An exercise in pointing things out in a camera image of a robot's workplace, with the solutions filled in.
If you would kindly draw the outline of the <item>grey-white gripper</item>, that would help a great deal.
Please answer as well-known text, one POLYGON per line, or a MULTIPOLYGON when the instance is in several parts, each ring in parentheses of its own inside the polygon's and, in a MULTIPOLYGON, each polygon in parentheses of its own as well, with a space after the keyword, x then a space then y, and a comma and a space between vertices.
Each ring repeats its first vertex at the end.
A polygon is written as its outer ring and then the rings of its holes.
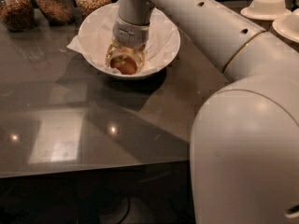
POLYGON ((132 49, 131 55, 136 63, 136 72, 140 72, 145 63, 144 45, 149 40, 149 29, 149 25, 134 25, 117 17, 112 30, 116 41, 112 40, 107 48, 105 66, 110 67, 111 59, 120 53, 122 45, 132 49))

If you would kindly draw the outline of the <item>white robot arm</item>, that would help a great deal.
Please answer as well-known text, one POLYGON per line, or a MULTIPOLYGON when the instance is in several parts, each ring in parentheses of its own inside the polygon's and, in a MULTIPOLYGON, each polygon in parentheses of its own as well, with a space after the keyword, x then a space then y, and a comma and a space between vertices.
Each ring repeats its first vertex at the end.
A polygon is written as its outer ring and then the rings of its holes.
POLYGON ((190 144, 197 224, 299 224, 299 54, 214 0, 120 0, 113 33, 141 41, 159 8, 226 76, 190 144))

